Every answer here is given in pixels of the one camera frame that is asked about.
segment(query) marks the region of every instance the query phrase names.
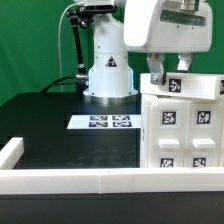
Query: green backdrop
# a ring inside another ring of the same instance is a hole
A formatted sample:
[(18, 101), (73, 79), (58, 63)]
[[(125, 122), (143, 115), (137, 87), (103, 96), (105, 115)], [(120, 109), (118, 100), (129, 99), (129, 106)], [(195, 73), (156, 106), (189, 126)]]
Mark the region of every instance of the green backdrop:
[[(0, 105), (19, 93), (39, 92), (59, 78), (58, 24), (71, 0), (0, 1)], [(195, 54), (191, 72), (224, 73), (224, 1), (209, 1), (214, 14), (213, 44), (204, 54)], [(123, 19), (123, 11), (116, 13)], [(92, 31), (81, 30), (85, 63), (93, 64)], [(72, 31), (67, 19), (62, 26), (63, 75), (76, 73), (77, 60)], [(175, 71), (177, 55), (166, 56), (165, 68)], [(129, 65), (139, 74), (148, 72), (146, 55), (130, 53)]]

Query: black table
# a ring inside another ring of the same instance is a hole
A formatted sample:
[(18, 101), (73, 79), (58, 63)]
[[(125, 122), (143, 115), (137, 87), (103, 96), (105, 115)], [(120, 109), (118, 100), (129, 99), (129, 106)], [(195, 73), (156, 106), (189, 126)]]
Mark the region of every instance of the black table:
[[(140, 114), (140, 103), (103, 106), (70, 93), (14, 97), (0, 107), (0, 146), (24, 138), (15, 169), (139, 167), (139, 129), (67, 130), (73, 114)], [(1, 224), (223, 222), (223, 192), (0, 196)]]

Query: metal bracket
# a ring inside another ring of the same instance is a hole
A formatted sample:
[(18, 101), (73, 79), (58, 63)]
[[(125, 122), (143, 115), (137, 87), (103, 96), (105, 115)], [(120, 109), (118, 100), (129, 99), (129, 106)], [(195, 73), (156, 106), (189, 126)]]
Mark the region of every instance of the metal bracket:
[(153, 85), (164, 85), (166, 82), (163, 61), (164, 54), (150, 53), (147, 56), (148, 66), (151, 72), (151, 83)]
[(193, 61), (193, 54), (192, 53), (181, 53), (179, 54), (179, 64), (177, 71), (187, 73)]

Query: warning label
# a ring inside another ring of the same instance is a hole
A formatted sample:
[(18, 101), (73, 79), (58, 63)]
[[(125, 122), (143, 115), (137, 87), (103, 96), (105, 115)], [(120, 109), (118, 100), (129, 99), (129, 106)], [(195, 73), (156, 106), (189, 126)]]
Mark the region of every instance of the warning label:
[(110, 57), (109, 61), (107, 62), (106, 67), (117, 67), (117, 64), (112, 56)]

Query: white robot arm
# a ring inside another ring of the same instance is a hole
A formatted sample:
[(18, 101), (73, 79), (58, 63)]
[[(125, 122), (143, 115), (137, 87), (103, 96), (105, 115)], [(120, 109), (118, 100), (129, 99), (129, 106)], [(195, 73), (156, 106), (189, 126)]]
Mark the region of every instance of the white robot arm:
[(78, 9), (80, 18), (93, 15), (94, 65), (89, 70), (89, 88), (84, 91), (86, 100), (116, 104), (137, 99), (124, 44), (124, 25), (111, 14), (125, 3), (126, 0), (85, 0)]
[(209, 50), (211, 8), (202, 0), (128, 0), (124, 42), (129, 51), (148, 53), (151, 83), (163, 84), (164, 53), (180, 53), (178, 70), (187, 72), (192, 52)]

